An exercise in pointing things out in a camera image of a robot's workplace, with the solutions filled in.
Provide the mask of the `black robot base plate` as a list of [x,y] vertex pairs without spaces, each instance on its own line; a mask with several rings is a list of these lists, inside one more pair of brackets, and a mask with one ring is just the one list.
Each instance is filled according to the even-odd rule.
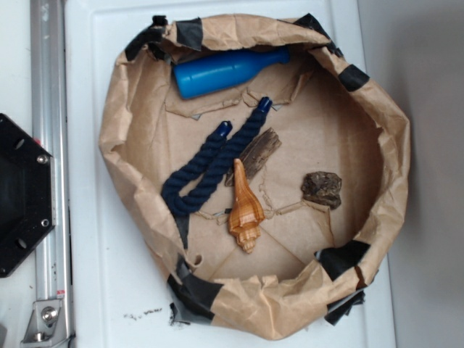
[[11,276],[54,227],[53,157],[1,115],[1,277]]

